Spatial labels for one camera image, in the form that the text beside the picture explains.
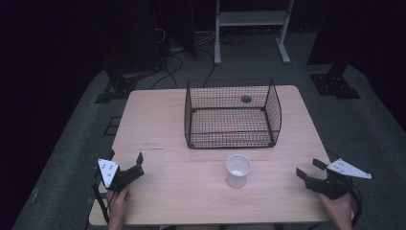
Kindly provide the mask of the person's right hand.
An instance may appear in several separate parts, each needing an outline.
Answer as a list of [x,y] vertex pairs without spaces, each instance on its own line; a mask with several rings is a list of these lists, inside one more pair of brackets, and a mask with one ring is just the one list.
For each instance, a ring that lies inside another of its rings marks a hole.
[[326,195],[318,194],[324,208],[336,230],[353,230],[351,222],[351,195],[331,200]]

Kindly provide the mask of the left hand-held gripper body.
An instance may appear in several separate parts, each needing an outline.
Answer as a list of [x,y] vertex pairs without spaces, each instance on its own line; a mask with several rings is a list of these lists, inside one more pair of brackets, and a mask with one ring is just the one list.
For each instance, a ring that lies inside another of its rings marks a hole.
[[115,192],[121,191],[124,187],[145,174],[142,165],[135,164],[133,167],[122,171],[120,164],[115,161],[99,159],[98,164],[104,187],[107,190]]

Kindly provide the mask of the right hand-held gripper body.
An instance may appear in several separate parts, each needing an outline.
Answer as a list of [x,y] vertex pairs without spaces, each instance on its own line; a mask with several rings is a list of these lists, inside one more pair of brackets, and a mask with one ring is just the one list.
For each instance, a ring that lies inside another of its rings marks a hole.
[[307,176],[304,185],[308,190],[327,196],[334,200],[349,193],[352,188],[353,177],[371,179],[372,175],[364,172],[342,158],[327,164],[325,179]]

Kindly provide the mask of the black stand base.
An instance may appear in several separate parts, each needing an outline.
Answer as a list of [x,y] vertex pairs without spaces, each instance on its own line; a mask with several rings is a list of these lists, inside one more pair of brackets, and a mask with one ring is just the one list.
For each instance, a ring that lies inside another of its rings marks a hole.
[[107,69],[108,83],[95,100],[96,104],[107,104],[112,100],[127,99],[135,90],[138,81],[153,76],[159,69],[134,70],[121,72],[117,69]]
[[334,63],[328,72],[311,74],[310,78],[320,96],[334,96],[336,99],[360,99],[358,92],[344,79],[346,62]]

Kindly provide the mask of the white cup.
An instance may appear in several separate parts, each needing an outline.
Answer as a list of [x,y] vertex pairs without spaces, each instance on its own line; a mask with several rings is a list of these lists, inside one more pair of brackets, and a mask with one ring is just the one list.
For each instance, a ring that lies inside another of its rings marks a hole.
[[241,188],[246,184],[251,171],[250,160],[242,154],[233,154],[226,161],[226,182],[232,188]]

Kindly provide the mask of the white metal stand frame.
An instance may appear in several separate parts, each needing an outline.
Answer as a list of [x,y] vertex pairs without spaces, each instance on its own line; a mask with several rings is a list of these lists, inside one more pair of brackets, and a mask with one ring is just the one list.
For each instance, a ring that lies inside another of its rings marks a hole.
[[291,62],[284,46],[295,0],[289,0],[284,11],[221,11],[220,0],[216,0],[214,22],[214,64],[221,64],[220,29],[243,26],[281,26],[282,31],[276,43],[284,64]]

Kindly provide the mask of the black wire mesh basket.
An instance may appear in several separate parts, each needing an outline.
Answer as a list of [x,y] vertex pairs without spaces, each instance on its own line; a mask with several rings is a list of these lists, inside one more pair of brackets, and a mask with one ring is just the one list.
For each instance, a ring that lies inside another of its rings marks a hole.
[[[244,95],[252,101],[244,103]],[[281,128],[281,103],[271,79],[187,83],[184,132],[191,149],[272,148]]]

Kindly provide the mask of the person's left hand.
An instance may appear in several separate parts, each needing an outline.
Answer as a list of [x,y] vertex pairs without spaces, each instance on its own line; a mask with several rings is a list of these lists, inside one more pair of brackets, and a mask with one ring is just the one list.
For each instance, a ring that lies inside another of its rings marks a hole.
[[126,201],[130,196],[129,187],[124,187],[119,193],[107,192],[109,201],[109,221],[108,225],[124,225],[126,213]]

